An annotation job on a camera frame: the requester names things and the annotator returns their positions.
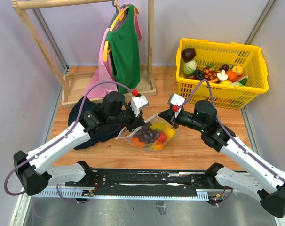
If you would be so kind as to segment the yellow bell pepper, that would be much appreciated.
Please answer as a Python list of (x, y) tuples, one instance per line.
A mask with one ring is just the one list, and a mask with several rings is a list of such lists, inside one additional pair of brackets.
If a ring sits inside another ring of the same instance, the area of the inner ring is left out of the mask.
[(165, 125), (163, 123), (152, 124), (151, 128), (153, 130), (163, 130)]
[(172, 139), (176, 135), (176, 130), (170, 127), (166, 127), (163, 132), (165, 133), (168, 140)]

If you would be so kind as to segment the purple grape bunch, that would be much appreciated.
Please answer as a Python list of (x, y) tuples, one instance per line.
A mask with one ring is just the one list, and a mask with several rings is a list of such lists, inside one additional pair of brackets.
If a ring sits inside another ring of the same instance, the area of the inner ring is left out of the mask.
[(160, 132), (160, 130), (153, 130), (150, 126), (143, 126), (133, 137), (139, 138), (141, 142), (145, 142), (146, 144), (151, 144), (158, 139)]

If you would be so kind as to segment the orange fruit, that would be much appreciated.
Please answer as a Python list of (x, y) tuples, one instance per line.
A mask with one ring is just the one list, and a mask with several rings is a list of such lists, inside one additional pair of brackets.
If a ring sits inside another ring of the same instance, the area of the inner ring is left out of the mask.
[(145, 147), (147, 145), (145, 142), (141, 142), (137, 137), (132, 137), (131, 142), (136, 147)]

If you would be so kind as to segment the clear dotted zip top bag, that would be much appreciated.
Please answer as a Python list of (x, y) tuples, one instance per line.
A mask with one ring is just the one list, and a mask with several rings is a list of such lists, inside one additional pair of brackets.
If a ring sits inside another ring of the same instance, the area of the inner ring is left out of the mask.
[(115, 138), (124, 140), (130, 145), (150, 151), (161, 151), (168, 142), (178, 136), (178, 131), (168, 122), (155, 114), (145, 120), (145, 125), (132, 132), (123, 128)]

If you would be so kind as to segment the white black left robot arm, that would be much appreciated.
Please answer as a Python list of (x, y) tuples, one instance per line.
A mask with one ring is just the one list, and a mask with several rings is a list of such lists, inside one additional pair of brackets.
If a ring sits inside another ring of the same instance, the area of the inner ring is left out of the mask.
[(93, 180), (92, 170), (84, 161), (60, 167), (54, 167), (53, 163), (79, 145), (94, 145), (103, 141), (104, 134), (109, 133), (111, 127), (124, 127), (133, 131), (144, 125), (143, 109), (148, 105), (147, 98), (141, 94), (136, 94), (127, 103), (125, 96), (116, 91), (107, 94), (98, 104), (82, 98), (71, 111), (72, 115), (78, 115), (65, 131), (32, 151), (18, 151), (14, 154), (13, 172), (24, 192), (32, 196), (47, 186), (64, 182), (90, 185)]

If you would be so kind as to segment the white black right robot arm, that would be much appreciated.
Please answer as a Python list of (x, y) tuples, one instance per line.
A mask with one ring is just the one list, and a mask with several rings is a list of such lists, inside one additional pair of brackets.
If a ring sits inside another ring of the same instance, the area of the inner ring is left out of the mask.
[(201, 133), (210, 148), (220, 152), (244, 168), (248, 176), (236, 173), (219, 163), (205, 172), (205, 183), (210, 188), (218, 185), (236, 189), (257, 200), (271, 215), (285, 215), (285, 172), (272, 166), (248, 148), (236, 134), (217, 117), (216, 108), (207, 100), (197, 101), (194, 112), (174, 112), (174, 106), (160, 112), (159, 117), (174, 128), (184, 126)]

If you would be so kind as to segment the green tank top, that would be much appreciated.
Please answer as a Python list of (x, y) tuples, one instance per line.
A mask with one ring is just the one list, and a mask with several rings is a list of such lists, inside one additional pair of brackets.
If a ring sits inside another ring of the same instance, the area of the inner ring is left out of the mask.
[(112, 75), (116, 82), (134, 89), (140, 82), (138, 35), (135, 30), (135, 7), (130, 4), (126, 17), (115, 31), (109, 31), (106, 41), (111, 48)]

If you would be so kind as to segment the dark navy cloth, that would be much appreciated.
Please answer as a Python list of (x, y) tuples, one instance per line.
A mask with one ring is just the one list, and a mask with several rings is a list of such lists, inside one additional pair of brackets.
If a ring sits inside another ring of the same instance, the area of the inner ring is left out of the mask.
[(68, 125), (80, 124), (84, 127), (84, 132), (89, 134), (90, 139), (79, 144), (74, 149), (81, 150), (94, 146), (98, 142), (105, 142), (118, 136), (122, 129), (122, 124), (118, 119), (107, 122), (108, 114), (101, 108), (100, 104), (91, 102), (87, 97), (82, 97), (72, 108)]

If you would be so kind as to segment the green cabbage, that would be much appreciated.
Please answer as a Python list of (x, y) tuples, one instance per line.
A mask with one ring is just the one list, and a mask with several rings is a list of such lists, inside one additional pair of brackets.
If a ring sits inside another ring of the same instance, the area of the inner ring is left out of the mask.
[(192, 75), (196, 71), (196, 69), (197, 69), (197, 63), (194, 59), (189, 62), (185, 62), (182, 65), (182, 72), (185, 76)]

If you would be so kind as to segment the pink shirt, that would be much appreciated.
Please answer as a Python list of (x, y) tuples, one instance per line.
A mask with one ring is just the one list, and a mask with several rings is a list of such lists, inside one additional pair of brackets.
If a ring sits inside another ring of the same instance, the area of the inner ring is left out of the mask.
[[(117, 30), (121, 26), (121, 24), (125, 20), (126, 15), (127, 13), (125, 12), (123, 19), (116, 23), (113, 31)], [(138, 23), (138, 15), (137, 15), (136, 7), (135, 7), (134, 19), (135, 19), (135, 30), (138, 35), (138, 43), (139, 43), (142, 40), (142, 35), (141, 35), (139, 23)], [(99, 85), (96, 88), (92, 89), (92, 91), (90, 91), (89, 94), (87, 95), (88, 98), (104, 97), (106, 94), (110, 93), (111, 91), (119, 91), (121, 93), (128, 92), (128, 90), (125, 89), (124, 87), (121, 87), (121, 86), (118, 86), (112, 83), (113, 81), (115, 81), (115, 79), (113, 78), (113, 75), (112, 75), (112, 65), (111, 65), (110, 53), (107, 56), (107, 62), (103, 61), (104, 43), (106, 41), (105, 39), (109, 32), (110, 26), (111, 25), (109, 25), (109, 27), (105, 30), (105, 33), (103, 35), (103, 40), (101, 42), (101, 46), (99, 49), (98, 69), (94, 72), (89, 85), (87, 86), (85, 91), (82, 93), (82, 95), (84, 96), (89, 91), (89, 89), (93, 87), (95, 84), (100, 83), (100, 82), (106, 82), (106, 83)]]

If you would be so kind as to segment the yellow plastic basket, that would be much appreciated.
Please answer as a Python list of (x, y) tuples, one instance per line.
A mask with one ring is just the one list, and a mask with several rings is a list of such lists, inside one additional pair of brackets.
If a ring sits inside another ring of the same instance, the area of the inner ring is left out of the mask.
[(189, 102), (214, 99), (219, 107), (239, 110), (269, 89), (261, 49), (254, 45), (182, 38), (176, 55), (178, 95)]

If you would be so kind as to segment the wooden clothes rack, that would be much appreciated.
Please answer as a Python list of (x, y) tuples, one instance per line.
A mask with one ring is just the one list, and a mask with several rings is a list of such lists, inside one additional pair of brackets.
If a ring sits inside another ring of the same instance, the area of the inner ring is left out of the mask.
[[(63, 75), (58, 64), (55, 62), (51, 52), (43, 41), (40, 33), (29, 17), (27, 10), (33, 10), (37, 18), (43, 20), (40, 8), (55, 8), (74, 5), (100, 3), (100, 0), (13, 0), (12, 7), (28, 30), (32, 39), (41, 51), (48, 66), (62, 86), (61, 105), (64, 108), (73, 107), (82, 97), (82, 92), (88, 86), (94, 72), (95, 66), (73, 66), (69, 72), (68, 66), (64, 63), (65, 75)], [(141, 65), (142, 78), (138, 84), (138, 91), (146, 97), (157, 95), (156, 84), (152, 77), (152, 50), (153, 50), (153, 32), (154, 32), (154, 1), (148, 1), (148, 57), (147, 64)]]

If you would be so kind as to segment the yellow clothes hanger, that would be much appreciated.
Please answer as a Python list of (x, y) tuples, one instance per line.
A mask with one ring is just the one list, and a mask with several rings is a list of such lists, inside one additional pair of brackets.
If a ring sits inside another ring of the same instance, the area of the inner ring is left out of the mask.
[[(112, 24), (110, 26), (110, 29), (109, 29), (110, 32), (112, 32), (114, 30), (114, 27), (115, 27), (116, 23), (123, 19), (124, 14), (125, 14), (125, 12), (126, 12), (126, 10), (128, 8), (129, 8), (129, 5), (128, 6), (124, 6), (123, 8), (119, 9), (119, 12), (118, 12), (117, 16), (115, 17), (115, 19), (113, 20), (113, 22), (112, 22)], [(107, 62), (107, 56), (110, 53), (110, 51), (111, 51), (111, 48), (109, 47), (109, 42), (105, 41), (104, 49), (103, 49), (103, 61), (104, 62)]]

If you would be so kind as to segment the watermelon slice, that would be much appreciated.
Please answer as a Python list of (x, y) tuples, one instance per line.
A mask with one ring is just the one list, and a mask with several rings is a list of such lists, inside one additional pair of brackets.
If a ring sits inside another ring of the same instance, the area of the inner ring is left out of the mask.
[(248, 81), (248, 76), (247, 75), (240, 75), (237, 77), (237, 80), (235, 83), (239, 86), (245, 86)]

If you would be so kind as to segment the yellow peach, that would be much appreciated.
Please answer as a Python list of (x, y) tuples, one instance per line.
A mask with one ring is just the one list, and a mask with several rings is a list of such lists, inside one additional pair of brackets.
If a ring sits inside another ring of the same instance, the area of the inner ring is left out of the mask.
[(243, 74), (244, 70), (243, 70), (243, 67), (239, 66), (239, 65), (236, 65), (232, 68), (232, 71), (237, 75), (237, 76), (240, 76)]

